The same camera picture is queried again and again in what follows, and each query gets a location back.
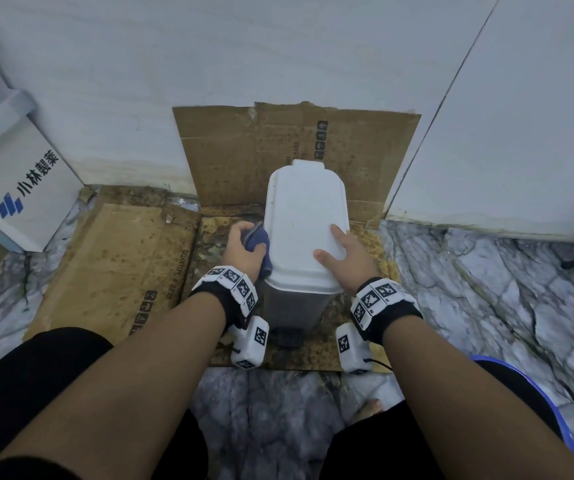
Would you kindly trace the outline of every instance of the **blue cloth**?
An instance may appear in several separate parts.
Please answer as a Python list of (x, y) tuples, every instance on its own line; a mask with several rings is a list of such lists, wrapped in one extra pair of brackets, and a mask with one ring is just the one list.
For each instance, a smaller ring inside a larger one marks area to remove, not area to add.
[(244, 249), (251, 253), (258, 244), (263, 242), (266, 244), (267, 254), (265, 254), (262, 259), (260, 273), (258, 274), (258, 281), (264, 280), (271, 274), (271, 271), (273, 271), (273, 265), (271, 264), (271, 259), (269, 259), (269, 234), (267, 234), (267, 231), (262, 227), (262, 224), (256, 224), (253, 229), (243, 231), (241, 240)]

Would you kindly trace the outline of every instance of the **white wall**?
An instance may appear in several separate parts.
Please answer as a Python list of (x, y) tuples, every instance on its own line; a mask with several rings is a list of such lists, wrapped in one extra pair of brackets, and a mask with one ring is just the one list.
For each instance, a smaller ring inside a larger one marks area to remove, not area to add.
[(500, 0), (388, 217), (574, 240), (574, 0)]
[(0, 67), (85, 183), (194, 193), (174, 105), (418, 112), (408, 162), (495, 2), (0, 0)]

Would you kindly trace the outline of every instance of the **finger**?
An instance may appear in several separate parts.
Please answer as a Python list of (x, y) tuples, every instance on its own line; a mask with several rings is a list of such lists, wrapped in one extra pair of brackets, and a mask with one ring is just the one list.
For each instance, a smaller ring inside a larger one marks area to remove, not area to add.
[(334, 258), (331, 256), (331, 254), (329, 254), (327, 251), (323, 251), (322, 249), (317, 249), (314, 251), (314, 258), (332, 273), (339, 263), (338, 259)]
[(240, 221), (231, 226), (227, 246), (242, 246), (241, 236), (243, 230), (253, 229), (253, 222)]
[(334, 235), (336, 241), (338, 241), (338, 243), (343, 248), (347, 248), (347, 246), (349, 246), (353, 242), (351, 234), (349, 234), (349, 232), (347, 234), (344, 233), (343, 230), (340, 229), (336, 224), (331, 224), (330, 229), (331, 234)]
[(253, 254), (258, 256), (258, 258), (264, 258), (264, 255), (267, 254), (267, 245), (264, 242), (255, 245), (253, 248)]

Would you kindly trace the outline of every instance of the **white box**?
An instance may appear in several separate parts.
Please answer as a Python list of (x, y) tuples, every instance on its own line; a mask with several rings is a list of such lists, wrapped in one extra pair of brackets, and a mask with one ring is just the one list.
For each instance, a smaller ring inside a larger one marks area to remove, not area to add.
[(269, 234), (273, 272), (264, 282), (263, 317), (278, 334), (306, 334), (331, 298), (342, 292), (332, 274), (314, 258), (323, 249), (345, 258), (329, 227), (349, 230), (345, 185), (322, 162), (294, 160), (269, 179), (264, 228)]
[(44, 250), (82, 186), (26, 116), (0, 137), (0, 231), (20, 249)]

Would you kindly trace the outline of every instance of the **bare foot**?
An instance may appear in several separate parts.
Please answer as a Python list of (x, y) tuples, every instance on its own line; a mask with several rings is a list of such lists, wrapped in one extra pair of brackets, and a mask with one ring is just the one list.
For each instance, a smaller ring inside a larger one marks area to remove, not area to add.
[(370, 418), (374, 414), (378, 414), (378, 413), (382, 412), (382, 408), (383, 408), (383, 406), (382, 406), (382, 403), (380, 402), (379, 399), (370, 399), (369, 401), (367, 401), (365, 403), (365, 405), (363, 406), (363, 409), (361, 409), (357, 413), (355, 413), (352, 420), (349, 421), (349, 424), (355, 424), (358, 421), (362, 421), (363, 419)]

